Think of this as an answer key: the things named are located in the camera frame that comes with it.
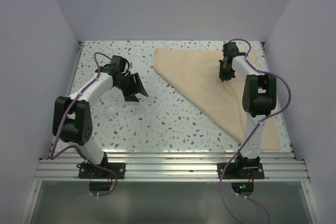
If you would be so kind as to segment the beige surgical cloth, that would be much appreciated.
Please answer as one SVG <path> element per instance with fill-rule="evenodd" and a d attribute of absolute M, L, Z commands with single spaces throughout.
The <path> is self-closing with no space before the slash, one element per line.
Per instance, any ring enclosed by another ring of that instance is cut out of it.
<path fill-rule="evenodd" d="M 245 80 L 240 75 L 221 82 L 218 50 L 156 49 L 154 70 L 238 143 L 243 143 Z"/>

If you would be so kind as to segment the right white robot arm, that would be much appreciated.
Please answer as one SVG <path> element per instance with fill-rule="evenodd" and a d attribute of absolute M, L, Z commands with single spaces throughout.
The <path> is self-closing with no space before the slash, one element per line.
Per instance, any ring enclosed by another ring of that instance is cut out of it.
<path fill-rule="evenodd" d="M 260 160 L 260 144 L 264 131 L 263 119 L 270 116 L 277 102 L 276 77 L 259 70 L 249 61 L 248 52 L 241 52 L 233 40 L 223 45 L 223 59 L 219 61 L 219 79 L 229 81 L 239 74 L 244 80 L 242 107 L 246 112 L 244 142 L 235 155 L 240 161 L 234 172 L 246 178 L 253 171 L 251 162 Z"/>

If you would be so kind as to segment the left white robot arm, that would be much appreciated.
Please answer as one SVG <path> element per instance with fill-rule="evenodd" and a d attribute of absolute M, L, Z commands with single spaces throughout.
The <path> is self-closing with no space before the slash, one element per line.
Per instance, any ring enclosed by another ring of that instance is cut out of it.
<path fill-rule="evenodd" d="M 71 148 L 91 164 L 90 171 L 97 178 L 104 178 L 109 172 L 106 154 L 91 138 L 93 124 L 91 108 L 109 90 L 122 92 L 125 102 L 139 102 L 137 94 L 148 97 L 139 74 L 131 73 L 130 63 L 121 56 L 108 57 L 104 66 L 97 64 L 93 77 L 67 97 L 59 96 L 55 101 L 52 133 L 55 141 L 50 159 L 57 158 L 65 150 L 55 154 L 59 140 L 70 143 Z"/>

